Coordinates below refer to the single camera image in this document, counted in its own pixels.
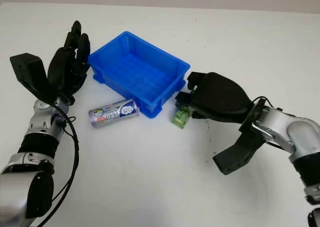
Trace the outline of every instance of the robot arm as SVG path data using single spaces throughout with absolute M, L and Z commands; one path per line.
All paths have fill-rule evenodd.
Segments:
M 71 123 L 66 114 L 75 102 L 73 94 L 86 79 L 90 67 L 87 64 L 89 54 L 88 36 L 81 34 L 81 25 L 76 21 L 64 47 L 55 53 L 47 76 L 41 59 L 35 55 L 23 53 L 10 58 L 18 81 L 38 99 L 18 153 L 10 158 L 0 173 L 1 227 L 28 227 L 35 218 L 43 216 L 51 208 L 55 153 L 66 122 Z M 73 135 L 72 138 L 78 146 L 77 137 Z M 73 174 L 78 161 L 76 157 Z M 65 186 L 62 198 L 67 194 L 72 180 L 70 178 Z
M 289 160 L 305 185 L 306 200 L 320 204 L 320 126 L 316 122 L 267 106 L 263 96 L 255 103 L 238 84 L 217 73 L 192 72 L 188 89 L 191 93 L 177 95 L 176 105 L 193 107 L 193 118 L 241 124 L 235 144 L 213 157 L 223 174 L 246 165 L 268 143 L 290 153 Z M 320 208 L 309 214 L 308 221 L 310 226 L 320 226 Z

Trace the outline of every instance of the blue tray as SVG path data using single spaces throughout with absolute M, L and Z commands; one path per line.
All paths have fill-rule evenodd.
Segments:
M 154 118 L 162 105 L 185 85 L 190 65 L 138 36 L 123 32 L 89 56 L 93 78 Z

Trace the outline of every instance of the white table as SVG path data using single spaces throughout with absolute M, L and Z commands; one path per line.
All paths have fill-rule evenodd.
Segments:
M 9 57 L 28 52 L 47 68 L 74 20 L 88 33 L 92 51 L 131 31 L 188 62 L 190 71 L 220 73 L 250 98 L 265 95 L 284 111 L 320 123 L 320 15 L 3 3 L 0 168 L 20 147 L 35 101 L 16 80 Z M 93 129 L 88 110 L 123 98 L 92 75 L 90 69 L 69 112 L 77 117 L 79 168 L 46 226 L 307 226 L 313 207 L 288 153 L 264 145 L 248 165 L 223 175 L 212 156 L 236 141 L 239 125 L 191 119 L 181 130 L 171 124 L 175 95 L 155 119 L 141 115 Z M 73 142 L 64 135 L 55 156 L 55 191 L 72 162 Z

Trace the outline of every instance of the black cable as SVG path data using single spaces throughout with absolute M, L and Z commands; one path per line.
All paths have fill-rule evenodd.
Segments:
M 255 98 L 252 102 L 255 102 L 255 101 L 258 100 L 258 99 L 265 99 L 265 100 L 268 102 L 268 104 L 269 104 L 272 108 L 274 108 L 274 106 L 271 104 L 271 102 L 269 101 L 269 99 L 268 99 L 267 97 L 265 97 L 265 96 L 259 96 L 259 97 Z
M 62 193 L 62 191 L 64 191 L 64 189 L 67 187 L 67 185 L 69 184 L 69 180 L 65 183 L 64 187 L 59 191 L 59 193 L 57 193 L 55 195 L 55 197 L 52 199 L 52 202 L 56 200 L 56 198 L 59 197 L 59 195 Z
M 70 176 L 69 180 L 67 181 L 67 184 L 65 185 L 65 187 L 63 187 L 62 190 L 57 195 L 57 196 L 59 196 L 61 194 L 61 192 L 63 191 L 63 189 L 65 189 L 63 194 L 62 194 L 62 197 L 60 198 L 58 203 L 55 205 L 53 210 L 47 215 L 47 217 L 37 227 L 44 226 L 48 222 L 48 220 L 50 220 L 51 217 L 59 209 L 59 207 L 61 206 L 62 202 L 65 200 L 65 198 L 66 198 L 66 196 L 67 196 L 67 194 L 68 194 L 68 192 L 70 190 L 70 187 L 71 187 L 72 182 L 73 182 L 73 180 L 75 178 L 76 170 L 77 170 L 78 164 L 79 164 L 79 141 L 78 141 L 78 136 L 77 136 L 75 127 L 72 124 L 72 121 L 70 120 L 70 118 L 66 115 L 66 113 L 61 108 L 59 108 L 58 106 L 56 106 L 53 103 L 48 103 L 48 102 L 45 102 L 45 103 L 47 103 L 48 105 L 50 105 L 53 108 L 55 108 L 64 117 L 66 122 L 69 124 L 71 132 L 72 132 L 72 135 L 70 134 L 70 136 L 71 136 L 71 138 L 73 139 L 73 142 L 74 142 L 74 160 L 73 160 L 73 167 L 72 167 L 72 171 L 71 171 L 71 176 Z
M 276 144 L 276 143 L 272 143 L 272 142 L 269 142 L 269 141 L 267 141 L 267 142 L 265 142 L 265 143 L 268 144 L 268 145 L 270 145 L 270 146 L 276 147 L 276 148 L 284 151 L 284 149 L 283 149 L 280 145 L 278 145 L 278 144 Z
M 76 117 L 75 117 L 75 116 L 71 116 L 71 117 L 69 117 L 69 119 L 70 119 L 70 121 L 71 121 L 71 123 L 72 123 L 72 122 L 74 122 L 74 121 L 76 120 Z M 68 131 L 66 131 L 66 127 L 67 127 L 66 124 L 67 124 L 67 121 L 64 120 L 64 121 L 62 122 L 63 131 L 64 131 L 68 136 L 70 136 L 70 137 L 72 138 L 73 135 L 70 134 Z
M 71 123 L 74 122 L 76 119 L 77 119 L 77 118 L 76 118 L 75 116 L 70 116 L 70 117 L 69 117 L 69 120 L 71 121 Z M 66 123 L 67 123 L 66 120 L 64 120 L 64 121 L 62 122 L 63 131 L 64 131 L 68 136 L 70 136 L 70 137 L 72 138 L 73 135 L 70 134 L 68 131 L 66 131 L 66 126 L 65 126 Z M 70 179 L 68 179 L 68 181 L 65 183 L 65 185 L 63 186 L 63 188 L 55 195 L 55 197 L 52 199 L 52 202 L 55 201 L 56 198 L 59 197 L 59 195 L 62 193 L 62 191 L 64 191 L 64 189 L 65 189 L 65 188 L 67 187 L 67 185 L 69 184 L 69 181 L 70 181 Z

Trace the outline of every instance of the can label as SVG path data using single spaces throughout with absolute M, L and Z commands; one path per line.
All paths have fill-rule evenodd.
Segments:
M 139 115 L 139 109 L 133 99 L 116 102 L 89 110 L 89 119 L 94 127 L 101 127 L 120 119 L 129 119 Z

